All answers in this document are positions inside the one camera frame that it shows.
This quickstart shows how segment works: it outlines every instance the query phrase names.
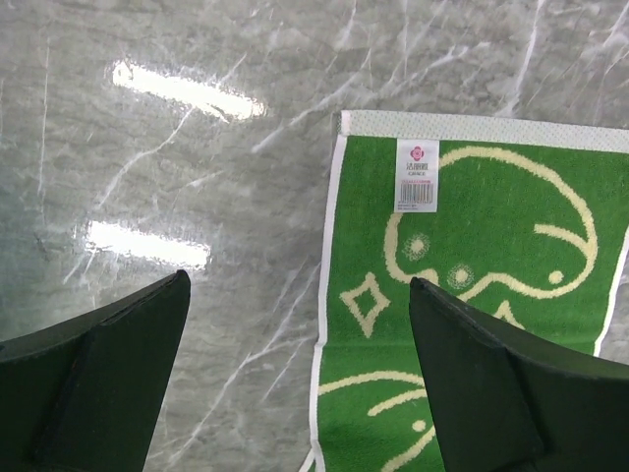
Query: gray marble surface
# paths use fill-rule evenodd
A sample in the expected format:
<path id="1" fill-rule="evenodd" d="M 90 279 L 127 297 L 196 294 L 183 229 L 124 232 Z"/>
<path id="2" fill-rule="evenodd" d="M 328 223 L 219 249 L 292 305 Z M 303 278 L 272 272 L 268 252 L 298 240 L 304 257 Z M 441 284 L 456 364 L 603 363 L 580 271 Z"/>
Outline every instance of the gray marble surface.
<path id="1" fill-rule="evenodd" d="M 188 268 L 146 471 L 295 471 L 330 116 L 629 128 L 624 0 L 0 0 L 0 339 Z M 603 355 L 629 361 L 629 285 Z"/>

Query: black object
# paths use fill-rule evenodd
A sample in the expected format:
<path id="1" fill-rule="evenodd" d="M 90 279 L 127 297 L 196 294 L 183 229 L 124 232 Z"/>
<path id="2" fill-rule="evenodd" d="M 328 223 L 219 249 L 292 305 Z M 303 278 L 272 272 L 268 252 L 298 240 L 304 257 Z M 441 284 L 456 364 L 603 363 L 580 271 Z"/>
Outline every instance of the black object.
<path id="1" fill-rule="evenodd" d="M 141 472 L 189 304 L 178 271 L 0 344 L 0 471 Z"/>
<path id="2" fill-rule="evenodd" d="M 545 341 L 411 282 L 411 325 L 447 472 L 629 470 L 629 366 Z"/>

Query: white label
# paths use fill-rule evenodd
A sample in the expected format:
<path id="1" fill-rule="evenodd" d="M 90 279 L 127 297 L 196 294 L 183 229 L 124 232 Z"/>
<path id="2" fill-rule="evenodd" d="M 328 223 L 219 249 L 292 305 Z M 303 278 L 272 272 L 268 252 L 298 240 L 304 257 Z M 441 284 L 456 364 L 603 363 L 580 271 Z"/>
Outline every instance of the white label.
<path id="1" fill-rule="evenodd" d="M 397 140 L 395 208 L 398 213 L 435 213 L 439 141 Z"/>

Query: pink logo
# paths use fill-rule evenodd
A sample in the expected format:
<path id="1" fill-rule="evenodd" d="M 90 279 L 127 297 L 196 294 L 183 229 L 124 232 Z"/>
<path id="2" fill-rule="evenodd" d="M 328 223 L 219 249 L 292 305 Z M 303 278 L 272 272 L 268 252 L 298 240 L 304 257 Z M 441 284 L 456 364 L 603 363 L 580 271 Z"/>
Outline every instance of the pink logo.
<path id="1" fill-rule="evenodd" d="M 411 157 L 413 157 L 416 162 L 421 160 L 422 157 L 424 157 L 424 150 L 419 146 L 415 146 L 415 148 L 411 151 Z"/>

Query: barcode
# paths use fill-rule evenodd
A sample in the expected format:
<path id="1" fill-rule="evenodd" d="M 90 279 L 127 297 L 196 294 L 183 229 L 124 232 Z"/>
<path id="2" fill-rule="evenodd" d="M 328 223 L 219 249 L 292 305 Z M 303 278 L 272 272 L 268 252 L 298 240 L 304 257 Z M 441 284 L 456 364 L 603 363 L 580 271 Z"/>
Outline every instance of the barcode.
<path id="1" fill-rule="evenodd" d="M 402 184 L 400 189 L 401 204 L 431 204 L 434 185 Z"/>

